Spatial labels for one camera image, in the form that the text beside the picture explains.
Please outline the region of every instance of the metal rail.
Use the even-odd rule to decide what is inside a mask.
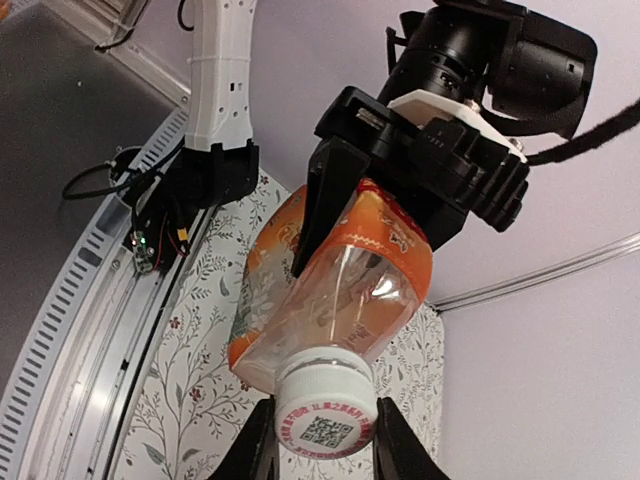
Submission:
[[[171,151],[186,120],[176,109],[137,166],[149,168]],[[196,218],[194,250],[212,215]],[[139,276],[122,246],[129,224],[128,208],[109,196],[47,295],[0,402],[0,480],[108,472],[150,339],[164,329],[176,282],[193,258],[166,274]]]

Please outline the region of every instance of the qr code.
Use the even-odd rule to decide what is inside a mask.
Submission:
[[[324,447],[338,448],[351,430],[353,427],[344,423],[316,417],[300,438]]]

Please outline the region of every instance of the printed label design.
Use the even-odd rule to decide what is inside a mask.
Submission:
[[[316,417],[304,433],[300,435],[300,439],[323,447],[338,448],[347,435],[351,433],[351,430],[353,430],[351,425],[329,420],[328,418]]]
[[[309,458],[331,460],[364,448],[371,441],[374,424],[359,408],[323,402],[292,410],[277,428],[280,441],[291,451]],[[338,450],[343,442],[348,446]]]

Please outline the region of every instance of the white bottle cap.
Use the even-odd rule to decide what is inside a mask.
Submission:
[[[312,347],[289,357],[277,374],[276,435],[309,458],[335,459],[364,448],[378,418],[373,374],[357,354]]]

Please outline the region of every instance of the red wire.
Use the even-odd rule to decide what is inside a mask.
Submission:
[[[157,270],[160,266],[160,259],[162,258],[162,237],[164,237],[164,226],[167,224],[167,215],[164,214],[164,218],[162,219],[162,226],[160,227],[160,239],[158,240],[158,258],[156,259],[156,264],[153,267],[154,270]]]
[[[173,236],[171,236],[171,233],[169,233],[167,236],[169,237],[169,241],[171,242],[171,245],[173,245],[173,248],[176,250],[176,253],[180,255],[182,258],[187,258],[187,255],[182,250],[180,250],[176,245],[176,242],[173,241]]]

